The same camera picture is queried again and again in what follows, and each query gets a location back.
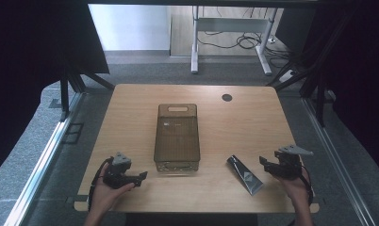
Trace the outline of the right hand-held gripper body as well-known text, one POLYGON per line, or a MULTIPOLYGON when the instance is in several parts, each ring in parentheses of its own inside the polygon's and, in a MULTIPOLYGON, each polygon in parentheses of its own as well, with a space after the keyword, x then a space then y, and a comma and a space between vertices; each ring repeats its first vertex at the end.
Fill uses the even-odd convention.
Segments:
POLYGON ((278 159, 277 163, 273 163, 272 175, 287 180, 295 180, 302 175, 301 155, 313 155, 306 149, 296 145, 288 145, 279 148, 274 152, 274 156, 278 159))

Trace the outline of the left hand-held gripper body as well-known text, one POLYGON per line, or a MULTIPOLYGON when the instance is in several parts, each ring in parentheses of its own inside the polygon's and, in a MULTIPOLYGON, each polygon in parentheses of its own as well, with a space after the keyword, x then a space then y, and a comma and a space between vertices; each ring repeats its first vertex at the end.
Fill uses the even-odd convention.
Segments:
POLYGON ((116 153, 108 160, 108 166, 104 173, 103 182, 113 188, 118 189, 128 184, 135 184, 140 181, 139 176, 127 176, 125 173, 131 168, 132 161, 123 153, 116 153))

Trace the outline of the person's left hand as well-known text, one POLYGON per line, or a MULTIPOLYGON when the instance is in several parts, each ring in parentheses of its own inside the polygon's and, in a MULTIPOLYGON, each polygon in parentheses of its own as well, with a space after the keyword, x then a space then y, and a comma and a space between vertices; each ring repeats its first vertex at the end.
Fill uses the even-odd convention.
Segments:
POLYGON ((91 200, 90 214, 102 216, 125 192, 135 187, 133 183, 114 189, 103 182, 108 164, 105 164, 96 180, 91 200))

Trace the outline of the person's right hand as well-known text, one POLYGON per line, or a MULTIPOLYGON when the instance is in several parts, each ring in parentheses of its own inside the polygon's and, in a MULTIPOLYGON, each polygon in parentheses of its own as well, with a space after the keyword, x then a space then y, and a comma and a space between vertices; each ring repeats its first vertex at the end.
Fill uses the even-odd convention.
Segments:
POLYGON ((302 167, 302 177, 295 180, 287 180, 275 176, 280 184, 287 192, 288 197, 291 199, 293 205, 309 206, 309 190, 310 184, 309 174, 305 167, 302 167))

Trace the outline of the black and silver tube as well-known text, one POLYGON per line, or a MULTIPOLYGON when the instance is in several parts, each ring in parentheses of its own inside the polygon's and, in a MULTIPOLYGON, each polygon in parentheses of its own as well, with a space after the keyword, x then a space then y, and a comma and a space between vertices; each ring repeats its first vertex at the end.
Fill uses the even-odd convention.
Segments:
POLYGON ((227 163, 237 173, 251 196, 263 187, 263 183, 235 155, 231 155, 227 163))

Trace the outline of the transparent brown plastic bin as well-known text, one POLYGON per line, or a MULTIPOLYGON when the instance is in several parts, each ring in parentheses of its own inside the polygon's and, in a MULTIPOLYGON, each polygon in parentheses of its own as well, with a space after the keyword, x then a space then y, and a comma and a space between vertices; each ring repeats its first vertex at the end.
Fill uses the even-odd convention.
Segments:
POLYGON ((154 151, 157 170, 197 171, 200 160, 197 105, 159 105, 154 151))

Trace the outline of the black metal stand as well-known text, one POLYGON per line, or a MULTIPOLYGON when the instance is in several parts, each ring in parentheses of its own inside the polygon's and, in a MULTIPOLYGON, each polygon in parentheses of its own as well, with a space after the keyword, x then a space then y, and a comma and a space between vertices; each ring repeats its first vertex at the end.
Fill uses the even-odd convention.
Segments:
POLYGON ((317 91, 315 116, 321 126, 324 126, 325 91, 325 78, 321 69, 337 41, 337 25, 336 19, 323 18, 315 9, 285 9, 278 25, 278 39, 295 53, 267 84, 279 91, 304 80, 299 93, 302 97, 310 97, 317 91), (279 78, 288 70, 293 70, 296 74, 281 83, 279 78))
POLYGON ((70 102, 69 102, 69 88, 72 88, 74 92, 82 93, 86 90, 86 85, 84 83, 81 75, 84 74, 94 82, 99 85, 109 89, 114 90, 115 86, 109 83, 107 80, 102 78, 96 73, 91 73, 88 71, 81 71, 78 69, 72 69, 67 67, 64 69, 62 76, 60 77, 60 102, 61 102, 61 121, 66 121, 70 116, 70 102))

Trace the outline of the white power strip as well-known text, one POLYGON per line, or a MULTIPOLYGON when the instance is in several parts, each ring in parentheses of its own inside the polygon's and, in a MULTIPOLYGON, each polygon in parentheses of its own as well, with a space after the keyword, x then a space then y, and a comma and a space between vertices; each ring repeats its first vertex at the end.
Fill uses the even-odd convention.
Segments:
POLYGON ((293 77, 295 74, 296 74, 295 71, 293 71, 293 70, 288 70, 286 73, 284 73, 284 74, 279 78, 279 81, 280 81, 281 83, 284 83, 284 82, 288 81, 291 77, 293 77))

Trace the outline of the black curtain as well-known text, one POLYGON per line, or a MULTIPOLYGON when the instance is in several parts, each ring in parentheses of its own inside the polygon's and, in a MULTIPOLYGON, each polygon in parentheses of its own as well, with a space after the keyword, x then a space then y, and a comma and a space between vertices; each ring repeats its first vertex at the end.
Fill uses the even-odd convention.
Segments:
POLYGON ((379 0, 358 0, 321 71, 334 111, 379 167, 379 0))
POLYGON ((85 0, 0 0, 0 167, 44 88, 66 73, 107 73, 85 0))

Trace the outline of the aluminium frame rail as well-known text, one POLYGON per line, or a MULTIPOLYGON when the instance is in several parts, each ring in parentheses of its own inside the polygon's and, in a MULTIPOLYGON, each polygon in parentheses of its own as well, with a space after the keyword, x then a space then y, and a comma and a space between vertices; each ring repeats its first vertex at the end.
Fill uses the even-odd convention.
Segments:
POLYGON ((41 182, 48 171, 48 168, 56 154, 58 146, 60 145, 62 138, 66 134, 72 119, 74 118, 78 104, 82 99, 81 93, 76 93, 68 109, 70 110, 69 115, 64 121, 59 121, 56 128, 54 129, 52 135, 50 136, 44 150, 42 151, 40 158, 31 172, 25 186, 16 200, 13 208, 9 212, 8 218, 4 223, 4 226, 20 226, 23 222, 25 215, 29 209, 30 204, 35 198, 35 195, 41 185, 41 182))
POLYGON ((362 226, 376 226, 376 222, 371 215, 371 211, 367 206, 366 202, 362 198, 359 189, 354 184, 349 172, 347 171, 345 165, 343 164, 340 156, 338 155, 338 151, 329 137, 324 126, 321 126, 319 121, 317 120, 313 104, 302 98, 301 102, 307 112, 307 116, 313 124, 315 131, 321 141, 321 144, 328 155, 330 163, 332 164, 340 183, 350 201, 351 206, 353 207, 360 223, 362 226))

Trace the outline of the white metal desk frame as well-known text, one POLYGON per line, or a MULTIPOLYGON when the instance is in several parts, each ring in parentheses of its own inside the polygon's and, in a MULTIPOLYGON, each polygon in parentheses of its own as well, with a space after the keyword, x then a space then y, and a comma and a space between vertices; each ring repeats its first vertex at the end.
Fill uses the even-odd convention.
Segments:
POLYGON ((255 47, 256 54, 262 69, 266 75, 271 75, 272 70, 265 57, 266 45, 274 19, 278 9, 273 8, 267 19, 251 19, 251 18, 205 18, 199 16, 199 7, 192 9, 193 35, 190 56, 190 71, 198 73, 198 33, 199 32, 242 32, 242 33, 260 33, 261 43, 255 47))

